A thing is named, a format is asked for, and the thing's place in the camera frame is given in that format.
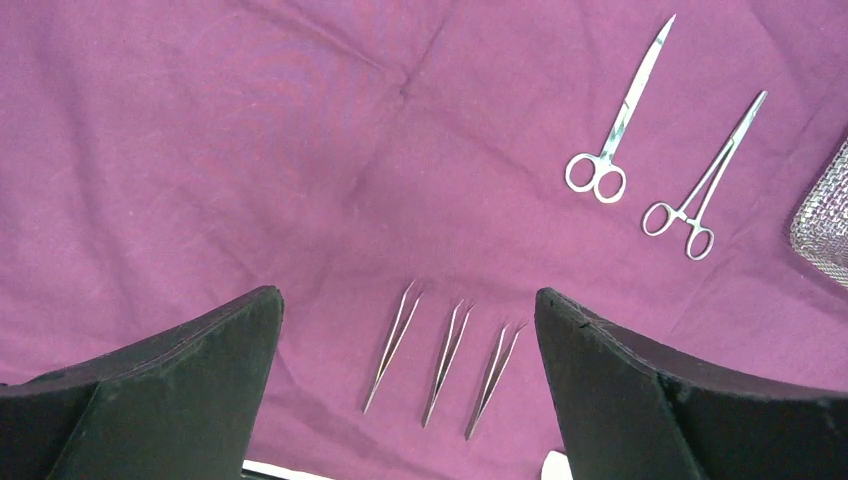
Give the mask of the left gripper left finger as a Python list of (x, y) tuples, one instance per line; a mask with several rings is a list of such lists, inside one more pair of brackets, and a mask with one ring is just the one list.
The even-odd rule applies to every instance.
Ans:
[(1, 389), (5, 479), (238, 479), (284, 302), (256, 288), (194, 320)]

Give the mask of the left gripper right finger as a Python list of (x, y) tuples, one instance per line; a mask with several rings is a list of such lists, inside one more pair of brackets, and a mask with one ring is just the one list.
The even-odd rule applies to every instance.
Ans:
[(722, 367), (558, 291), (535, 330), (577, 479), (843, 479), (847, 396)]

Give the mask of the metal tweezers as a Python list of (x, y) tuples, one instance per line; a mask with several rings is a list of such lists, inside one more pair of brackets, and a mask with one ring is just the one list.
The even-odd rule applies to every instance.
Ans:
[(464, 307), (465, 300), (461, 299), (451, 312), (448, 328), (445, 332), (436, 364), (432, 388), (422, 417), (421, 426), (426, 428), (434, 413), (439, 396), (454, 362), (457, 350), (463, 340), (470, 314), (475, 304)]
[(475, 404), (469, 424), (464, 434), (464, 439), (466, 441), (470, 441), (474, 436), (498, 383), (503, 376), (504, 370), (509, 364), (521, 332), (526, 328), (526, 326), (526, 323), (518, 325), (509, 339), (506, 338), (506, 334), (510, 324), (504, 325), (501, 328), (494, 350), (490, 355), (490, 361), (486, 368), (478, 400)]

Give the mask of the metal forceps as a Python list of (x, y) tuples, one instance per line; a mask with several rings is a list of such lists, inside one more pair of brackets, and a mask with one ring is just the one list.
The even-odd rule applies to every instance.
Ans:
[(761, 90), (752, 100), (726, 142), (684, 200), (677, 206), (667, 201), (656, 201), (647, 208), (641, 220), (641, 230), (645, 235), (657, 237), (679, 221), (689, 227), (684, 250), (686, 257), (700, 261), (710, 254), (715, 243), (715, 233), (703, 223), (706, 210), (768, 94), (767, 90)]

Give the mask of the metal spatula tool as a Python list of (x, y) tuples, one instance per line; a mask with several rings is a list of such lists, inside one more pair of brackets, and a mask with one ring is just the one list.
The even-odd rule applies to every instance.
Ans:
[(412, 280), (400, 297), (397, 311), (389, 328), (380, 361), (376, 368), (374, 380), (362, 407), (363, 414), (366, 414), (369, 411), (382, 380), (394, 359), (396, 351), (404, 339), (409, 325), (416, 314), (421, 297), (423, 296), (423, 290), (420, 290), (413, 299), (410, 299), (410, 294), (415, 287), (416, 281)]

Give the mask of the metal surgical scissors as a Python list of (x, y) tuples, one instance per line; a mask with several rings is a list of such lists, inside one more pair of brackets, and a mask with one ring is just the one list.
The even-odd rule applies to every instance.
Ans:
[[(600, 152), (597, 154), (577, 153), (566, 164), (563, 179), (570, 190), (577, 193), (592, 192), (594, 197), (604, 204), (616, 203), (623, 197), (627, 186), (627, 176), (625, 171), (614, 162), (614, 157), (676, 18), (677, 14), (670, 16), (644, 54)], [(588, 161), (591, 164), (592, 176), (587, 182), (578, 184), (574, 180), (573, 169), (581, 161)], [(602, 192), (603, 181), (608, 176), (617, 176), (619, 179), (616, 191), (609, 195)]]

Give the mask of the wire mesh instrument tray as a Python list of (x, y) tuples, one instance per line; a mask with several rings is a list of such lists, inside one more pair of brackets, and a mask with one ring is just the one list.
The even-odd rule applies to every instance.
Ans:
[(847, 287), (847, 140), (796, 211), (790, 244), (819, 271)]

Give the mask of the purple cloth wrap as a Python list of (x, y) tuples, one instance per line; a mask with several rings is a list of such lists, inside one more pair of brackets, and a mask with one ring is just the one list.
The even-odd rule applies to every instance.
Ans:
[[(615, 154), (620, 201), (563, 179)], [(686, 198), (769, 92), (684, 250)], [(753, 375), (843, 390), (847, 293), (787, 227), (847, 130), (843, 1), (5, 1), (1, 378), (260, 285), (285, 300), (249, 457), (338, 479), (535, 479), (563, 442), (552, 287)], [(400, 297), (423, 296), (366, 414)], [(474, 309), (426, 428), (453, 307)], [(501, 328), (526, 323), (470, 441)]]

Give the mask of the white cotton balls bag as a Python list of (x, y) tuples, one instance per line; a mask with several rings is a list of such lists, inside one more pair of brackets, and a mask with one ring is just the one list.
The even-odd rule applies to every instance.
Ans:
[(568, 457), (556, 450), (549, 451), (541, 467), (540, 480), (573, 480)]

